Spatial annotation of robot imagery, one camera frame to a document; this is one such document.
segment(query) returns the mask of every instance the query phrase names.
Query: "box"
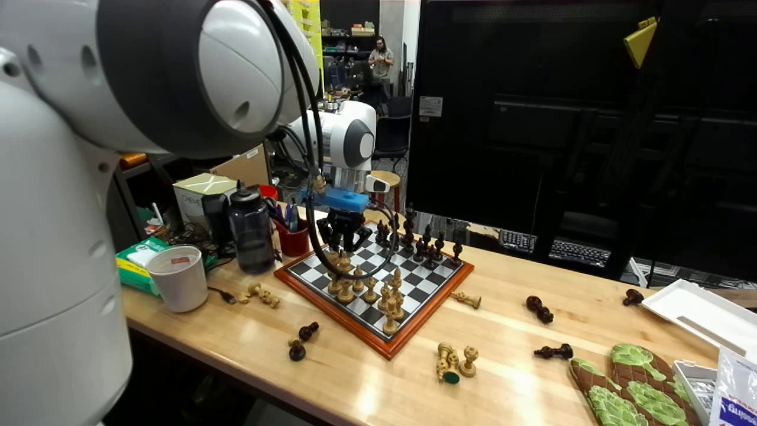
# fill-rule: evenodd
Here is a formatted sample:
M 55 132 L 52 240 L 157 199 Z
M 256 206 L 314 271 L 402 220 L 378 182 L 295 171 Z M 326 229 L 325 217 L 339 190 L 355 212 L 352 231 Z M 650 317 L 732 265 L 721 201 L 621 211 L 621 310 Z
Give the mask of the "box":
M 117 265 L 118 265 L 120 284 L 137 289 L 142 294 L 159 295 L 161 290 L 148 271 L 148 263 L 165 247 L 169 247 L 169 244 L 164 238 L 149 236 L 141 244 L 132 244 L 132 245 L 118 251 Z
M 183 223 L 201 227 L 210 234 L 210 225 L 204 212 L 204 197 L 233 193 L 238 179 L 213 173 L 198 173 L 188 179 L 174 182 L 174 193 L 183 212 Z
M 251 150 L 238 154 L 234 158 L 210 168 L 210 173 L 233 176 L 242 182 L 242 187 L 268 185 L 269 173 L 268 173 L 266 146 L 260 145 Z

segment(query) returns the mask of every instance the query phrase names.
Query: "jar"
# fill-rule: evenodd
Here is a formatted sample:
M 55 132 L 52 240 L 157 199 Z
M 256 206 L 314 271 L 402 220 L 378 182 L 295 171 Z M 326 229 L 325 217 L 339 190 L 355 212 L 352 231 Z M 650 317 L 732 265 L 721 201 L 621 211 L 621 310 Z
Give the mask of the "jar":
M 229 227 L 238 259 L 245 271 L 266 271 L 275 265 L 272 225 L 258 187 L 246 187 L 229 199 Z

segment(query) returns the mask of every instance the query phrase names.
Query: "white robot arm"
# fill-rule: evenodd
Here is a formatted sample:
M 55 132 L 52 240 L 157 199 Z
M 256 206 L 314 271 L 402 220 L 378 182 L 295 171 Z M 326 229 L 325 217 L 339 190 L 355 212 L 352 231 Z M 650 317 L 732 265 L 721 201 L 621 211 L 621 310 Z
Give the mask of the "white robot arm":
M 98 423 L 129 384 L 117 154 L 251 148 L 314 64 L 277 0 L 0 0 L 0 423 Z
M 372 171 L 372 155 L 377 150 L 377 108 L 362 101 L 342 101 L 339 111 L 323 111 L 320 119 L 326 158 L 325 168 L 335 168 L 335 187 L 370 191 L 366 173 Z M 307 162 L 304 119 L 295 119 L 287 127 L 290 132 L 282 148 L 287 148 L 291 161 Z

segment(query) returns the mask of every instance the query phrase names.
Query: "cardboard box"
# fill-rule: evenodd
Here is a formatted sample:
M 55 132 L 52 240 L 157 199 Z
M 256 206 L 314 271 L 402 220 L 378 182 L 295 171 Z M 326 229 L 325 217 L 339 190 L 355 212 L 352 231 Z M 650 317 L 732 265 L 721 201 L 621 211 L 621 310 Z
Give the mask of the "cardboard box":
M 260 145 L 251 150 L 238 154 L 234 158 L 210 168 L 210 173 L 233 176 L 242 182 L 242 187 L 268 185 L 269 173 L 268 173 L 266 146 Z
M 183 223 L 193 227 L 204 227 L 210 234 L 210 225 L 204 212 L 204 197 L 233 193 L 238 191 L 238 179 L 213 173 L 198 173 L 188 179 L 174 182 L 174 193 L 183 212 Z

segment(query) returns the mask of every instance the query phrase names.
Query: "wire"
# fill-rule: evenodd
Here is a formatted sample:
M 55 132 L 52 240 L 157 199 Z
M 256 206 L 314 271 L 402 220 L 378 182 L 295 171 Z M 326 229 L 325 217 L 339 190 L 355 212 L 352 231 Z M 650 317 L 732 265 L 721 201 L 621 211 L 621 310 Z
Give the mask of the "wire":
M 314 171 L 314 154 L 313 154 L 313 141 L 311 141 L 311 126 L 307 126 L 307 103 L 304 100 L 304 92 L 307 94 L 311 100 L 311 105 L 314 108 L 313 111 L 313 121 L 314 121 L 314 136 L 317 136 L 317 168 L 323 171 L 325 168 L 325 135 L 323 135 L 323 121 L 320 121 L 320 114 L 317 114 L 317 100 L 314 100 L 314 88 L 307 77 L 307 65 L 304 62 L 304 56 L 299 55 L 293 40 L 291 40 L 291 32 L 285 29 L 282 19 L 275 13 L 269 0 L 260 0 L 262 8 L 268 11 L 277 34 L 279 34 L 279 42 L 285 46 L 285 55 L 290 56 L 290 68 L 291 68 L 291 77 L 295 83 L 295 94 L 299 94 L 299 105 L 301 105 L 301 115 L 304 115 L 304 130 L 305 130 L 305 148 L 307 148 L 307 161 L 311 161 L 311 173 L 313 173 L 313 179 L 317 176 L 317 171 Z M 314 255 L 323 259 L 323 265 L 335 271 L 337 277 L 345 277 L 345 278 L 366 278 L 366 277 L 375 277 L 378 269 L 384 269 L 391 258 L 385 258 L 382 265 L 377 265 L 372 271 L 364 271 L 364 275 L 349 275 L 343 269 L 339 269 L 325 253 L 325 245 L 320 244 L 320 234 L 317 234 L 317 227 L 314 227 L 314 197 L 305 197 L 305 214 L 307 214 L 307 234 L 313 238 L 313 251 Z

